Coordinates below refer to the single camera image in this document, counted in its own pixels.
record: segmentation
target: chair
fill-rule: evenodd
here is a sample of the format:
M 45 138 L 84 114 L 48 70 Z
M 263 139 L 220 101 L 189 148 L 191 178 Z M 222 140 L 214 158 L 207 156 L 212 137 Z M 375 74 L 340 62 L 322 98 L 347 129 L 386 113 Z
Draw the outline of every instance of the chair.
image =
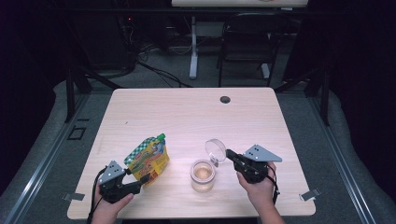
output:
M 240 13 L 231 16 L 223 26 L 218 59 L 219 87 L 223 63 L 271 64 L 267 86 L 270 86 L 280 40 L 289 26 L 280 14 Z

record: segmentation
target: robotic hand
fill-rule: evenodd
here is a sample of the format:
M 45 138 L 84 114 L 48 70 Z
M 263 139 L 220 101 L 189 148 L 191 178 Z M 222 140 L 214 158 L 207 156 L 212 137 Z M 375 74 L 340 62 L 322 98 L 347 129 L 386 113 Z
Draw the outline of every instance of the robotic hand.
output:
M 262 182 L 268 178 L 275 186 L 273 201 L 276 202 L 279 190 L 276 184 L 275 170 L 268 165 L 268 161 L 282 161 L 277 155 L 266 150 L 265 148 L 254 145 L 243 154 L 236 154 L 230 149 L 226 150 L 226 157 L 233 161 L 233 168 L 235 171 L 242 174 L 249 184 Z M 275 177 L 268 175 L 268 169 L 272 169 Z
M 122 179 L 130 175 L 129 169 L 122 169 L 112 161 L 99 179 L 100 194 L 109 203 L 116 203 L 129 193 L 140 193 L 141 187 L 149 181 L 150 174 L 144 175 L 140 180 L 130 184 L 122 184 Z

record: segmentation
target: wooden table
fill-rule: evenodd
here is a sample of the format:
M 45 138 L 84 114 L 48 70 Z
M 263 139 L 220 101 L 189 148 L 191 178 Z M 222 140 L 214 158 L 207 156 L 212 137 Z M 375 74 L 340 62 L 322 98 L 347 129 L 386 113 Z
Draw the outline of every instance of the wooden table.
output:
M 222 103 L 221 96 L 231 102 Z M 119 213 L 120 218 L 256 217 L 228 159 L 217 168 L 211 191 L 192 189 L 190 166 L 198 159 L 209 160 L 205 142 L 212 138 L 237 153 L 259 144 L 281 157 L 283 161 L 276 163 L 279 213 L 315 213 L 312 201 L 299 198 L 309 189 L 274 91 L 195 88 L 114 91 L 76 189 L 85 198 L 71 202 L 67 215 L 86 218 L 97 173 L 112 160 L 125 167 L 123 160 L 134 148 L 160 133 L 166 135 L 170 161 L 158 179 Z M 133 181 L 132 175 L 124 178 L 124 183 Z

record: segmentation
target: hand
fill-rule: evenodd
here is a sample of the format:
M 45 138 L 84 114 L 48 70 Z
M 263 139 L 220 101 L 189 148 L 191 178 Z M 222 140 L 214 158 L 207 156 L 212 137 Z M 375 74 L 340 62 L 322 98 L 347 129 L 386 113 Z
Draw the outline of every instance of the hand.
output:
M 269 161 L 268 165 L 276 169 L 273 162 Z M 277 212 L 273 203 L 274 184 L 270 179 L 265 178 L 262 182 L 249 184 L 241 173 L 236 173 L 239 184 L 247 191 L 247 196 L 259 213 L 262 223 L 284 223 L 282 217 Z M 274 179 L 275 174 L 268 169 L 268 175 Z
M 128 194 L 116 203 L 108 203 L 105 200 L 100 200 L 102 195 L 99 193 L 99 184 L 96 185 L 95 191 L 95 205 L 97 205 L 92 218 L 92 224 L 113 224 L 119 211 L 127 205 L 132 198 L 133 194 Z

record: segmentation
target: snack bag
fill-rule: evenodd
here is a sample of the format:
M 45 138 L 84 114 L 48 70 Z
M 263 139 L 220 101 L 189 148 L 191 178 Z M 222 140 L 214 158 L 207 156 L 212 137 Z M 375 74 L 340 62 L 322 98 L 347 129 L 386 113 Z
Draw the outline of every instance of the snack bag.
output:
M 150 174 L 146 185 L 154 182 L 168 162 L 169 156 L 166 152 L 165 134 L 163 133 L 157 137 L 147 138 L 124 160 L 125 165 L 137 180 Z

